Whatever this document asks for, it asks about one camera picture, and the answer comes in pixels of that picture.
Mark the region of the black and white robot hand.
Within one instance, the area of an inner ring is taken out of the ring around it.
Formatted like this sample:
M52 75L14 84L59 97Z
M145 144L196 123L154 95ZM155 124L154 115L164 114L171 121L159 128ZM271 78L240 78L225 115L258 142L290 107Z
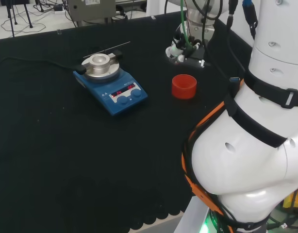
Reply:
M174 64L184 63L195 52L196 46L188 45L183 33L179 33L172 39L172 44L166 50L170 62Z

